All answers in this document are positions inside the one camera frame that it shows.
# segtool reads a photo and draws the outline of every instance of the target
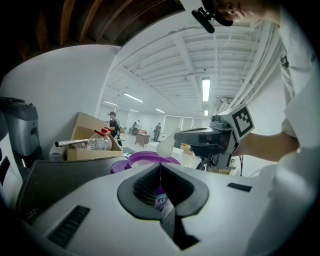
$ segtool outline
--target light fixture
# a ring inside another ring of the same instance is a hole
[[[204,102],[209,101],[209,95],[210,95],[210,78],[203,78],[202,79],[202,100]]]
[[[160,110],[159,108],[156,108],[155,110],[158,110],[159,112],[164,113],[164,114],[166,113],[166,112]]]
[[[108,102],[108,101],[105,101],[105,100],[104,100],[103,102],[108,103],[108,104],[111,104],[111,105],[118,106],[117,104],[114,104],[114,103],[111,103],[111,102]]]
[[[125,96],[128,96],[128,97],[130,97],[130,98],[132,98],[132,99],[134,99],[134,100],[136,100],[136,101],[138,101],[138,102],[143,102],[143,100],[138,99],[138,98],[135,98],[135,97],[133,97],[133,96],[127,94],[127,93],[124,93],[124,95],[125,95]]]

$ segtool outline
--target person in black clothing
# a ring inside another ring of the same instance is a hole
[[[160,131],[161,131],[161,123],[158,123],[158,125],[154,129],[154,139],[153,140],[155,142],[158,142]]]
[[[116,133],[116,127],[117,127],[117,125],[118,125],[117,119],[116,119],[116,112],[111,111],[109,115],[110,115],[109,125],[110,125],[110,130],[112,130],[111,136],[112,136],[112,137],[115,137],[115,136],[117,135],[117,133]]]

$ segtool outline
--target white table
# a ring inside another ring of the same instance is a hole
[[[148,150],[153,151],[153,152],[157,152],[157,146],[158,146],[159,142],[153,142],[153,143],[149,143],[148,144]],[[178,160],[179,163],[181,164],[184,158],[184,151],[180,148],[173,148],[173,152],[171,154],[171,157],[173,157],[174,159]]]

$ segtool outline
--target white shirt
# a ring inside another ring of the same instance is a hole
[[[288,67],[280,63],[287,106],[311,78],[318,59],[309,40],[292,16],[283,8],[280,9],[280,15],[279,33],[284,45],[284,55],[289,63]],[[297,137],[287,119],[281,126],[283,133]]]

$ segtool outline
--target white spoon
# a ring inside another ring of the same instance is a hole
[[[168,137],[165,141],[160,142],[158,146],[156,146],[156,152],[159,156],[163,158],[168,158],[171,156],[175,145],[175,134],[179,133],[180,131],[181,129],[177,128],[174,133],[170,135],[170,137]]]

